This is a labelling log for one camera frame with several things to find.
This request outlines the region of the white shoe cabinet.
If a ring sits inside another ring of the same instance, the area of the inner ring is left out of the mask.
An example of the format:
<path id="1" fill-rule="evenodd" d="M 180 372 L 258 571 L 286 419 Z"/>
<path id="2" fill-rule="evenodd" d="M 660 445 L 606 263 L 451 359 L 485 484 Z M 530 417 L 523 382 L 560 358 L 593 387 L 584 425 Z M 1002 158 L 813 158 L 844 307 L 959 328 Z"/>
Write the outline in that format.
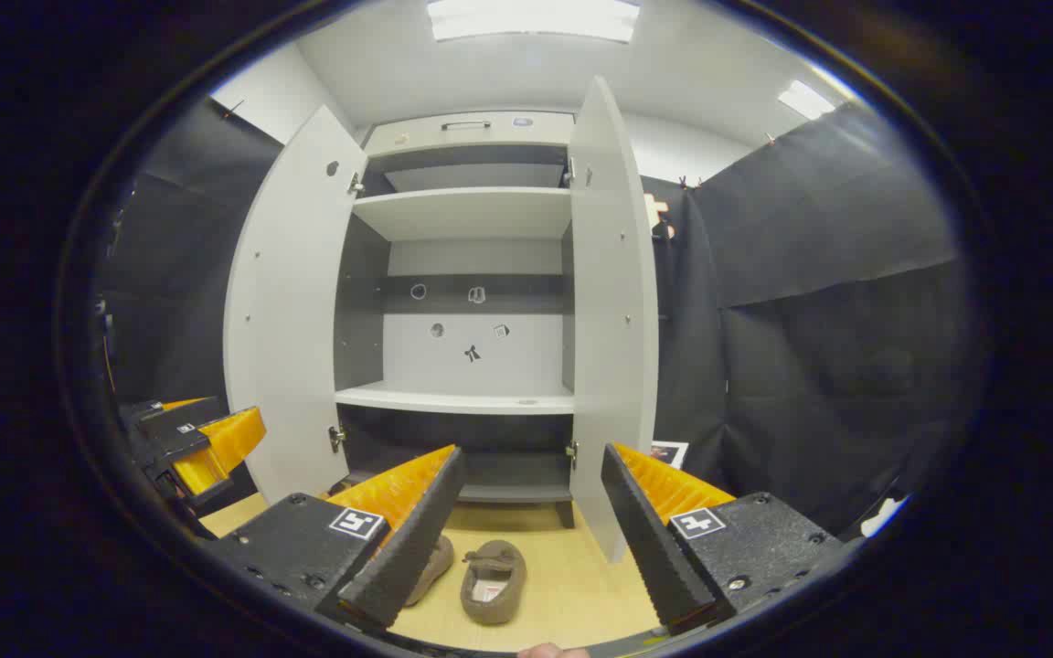
<path id="1" fill-rule="evenodd" d="M 475 109 L 367 131 L 335 308 L 347 478 L 448 444 L 461 500 L 574 525 L 576 118 Z"/>

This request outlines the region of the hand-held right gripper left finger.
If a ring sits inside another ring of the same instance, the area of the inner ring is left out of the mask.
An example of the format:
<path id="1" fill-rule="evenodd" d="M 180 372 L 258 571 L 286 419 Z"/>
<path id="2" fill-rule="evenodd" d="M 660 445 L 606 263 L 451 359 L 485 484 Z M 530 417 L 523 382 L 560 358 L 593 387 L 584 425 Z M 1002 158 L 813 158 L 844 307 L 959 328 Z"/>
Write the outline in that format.
<path id="1" fill-rule="evenodd" d="M 331 497 L 292 493 L 205 549 L 284 607 L 384 630 L 430 562 L 464 468 L 448 445 Z"/>

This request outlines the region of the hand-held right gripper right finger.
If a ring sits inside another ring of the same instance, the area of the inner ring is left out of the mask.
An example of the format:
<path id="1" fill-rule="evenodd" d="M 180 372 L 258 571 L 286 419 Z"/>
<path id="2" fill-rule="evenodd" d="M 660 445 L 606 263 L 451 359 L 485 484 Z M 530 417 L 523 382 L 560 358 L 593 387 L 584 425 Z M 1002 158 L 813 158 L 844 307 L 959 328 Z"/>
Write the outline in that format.
<path id="1" fill-rule="evenodd" d="M 736 497 L 625 445 L 605 447 L 601 481 L 672 633 L 764 609 L 845 549 L 770 493 Z"/>

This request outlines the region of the white shoe cabinet door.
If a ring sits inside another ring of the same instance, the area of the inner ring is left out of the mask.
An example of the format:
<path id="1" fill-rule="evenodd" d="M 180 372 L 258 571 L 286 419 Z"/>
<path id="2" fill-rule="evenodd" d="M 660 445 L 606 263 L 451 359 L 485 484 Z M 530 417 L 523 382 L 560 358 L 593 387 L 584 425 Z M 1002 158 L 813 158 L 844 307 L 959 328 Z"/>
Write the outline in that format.
<path id="1" fill-rule="evenodd" d="M 590 80 L 569 138 L 576 459 L 569 488 L 607 562 L 625 554 L 601 481 L 605 448 L 644 452 L 659 384 L 659 295 L 644 190 L 609 83 Z"/>
<path id="2" fill-rule="evenodd" d="M 258 408 L 246 460 L 269 504 L 324 494 L 347 474 L 335 447 L 335 297 L 356 179 L 367 155 L 326 107 L 271 164 L 229 268 L 223 376 L 230 408 Z"/>

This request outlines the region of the ceiling light panel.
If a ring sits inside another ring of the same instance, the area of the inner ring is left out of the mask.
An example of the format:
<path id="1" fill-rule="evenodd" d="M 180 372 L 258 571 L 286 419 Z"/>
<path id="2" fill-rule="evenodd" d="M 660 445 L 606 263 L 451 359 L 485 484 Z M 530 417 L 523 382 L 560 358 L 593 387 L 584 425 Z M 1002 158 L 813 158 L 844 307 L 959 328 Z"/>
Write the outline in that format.
<path id="1" fill-rule="evenodd" d="M 793 80 L 779 93 L 778 101 L 784 104 L 786 108 L 803 116 L 807 121 L 818 120 L 827 113 L 835 111 L 835 105 L 831 101 L 824 99 L 818 91 L 807 86 L 801 80 Z"/>
<path id="2" fill-rule="evenodd" d="M 627 43 L 641 7 L 627 0 L 431 0 L 435 40 L 484 35 L 573 35 Z"/>

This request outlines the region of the brown fuzzy shoe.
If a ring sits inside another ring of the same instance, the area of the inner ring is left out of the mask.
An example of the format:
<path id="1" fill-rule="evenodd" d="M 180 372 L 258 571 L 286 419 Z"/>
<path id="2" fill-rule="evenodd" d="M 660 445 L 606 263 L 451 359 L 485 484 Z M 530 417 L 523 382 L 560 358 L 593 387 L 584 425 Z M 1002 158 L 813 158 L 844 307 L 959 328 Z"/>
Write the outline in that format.
<path id="1" fill-rule="evenodd" d="M 460 591 L 465 615 L 482 625 L 512 621 L 526 583 L 526 559 L 521 550 L 503 540 L 468 551 Z"/>
<path id="2" fill-rule="evenodd" d="M 426 566 L 422 570 L 413 591 L 410 592 L 404 603 L 405 607 L 413 607 L 419 603 L 436 580 L 442 578 L 452 567 L 452 563 L 454 563 L 454 546 L 448 535 L 442 534 L 436 538 L 430 557 L 428 557 Z"/>

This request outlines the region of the black backdrop cloth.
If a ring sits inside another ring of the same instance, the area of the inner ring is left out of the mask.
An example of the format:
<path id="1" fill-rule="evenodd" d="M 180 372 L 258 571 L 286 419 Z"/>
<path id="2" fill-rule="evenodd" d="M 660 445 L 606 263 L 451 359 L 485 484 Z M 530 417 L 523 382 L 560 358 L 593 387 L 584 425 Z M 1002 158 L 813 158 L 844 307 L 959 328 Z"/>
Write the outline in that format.
<path id="1" fill-rule="evenodd" d="M 201 101 L 135 168 L 93 290 L 122 403 L 234 411 L 229 268 L 287 144 Z M 659 320 L 652 441 L 688 442 L 690 474 L 781 497 L 832 534 L 918 490 L 976 398 L 984 321 L 954 213 L 903 139 L 848 103 L 694 187 L 638 172 Z"/>

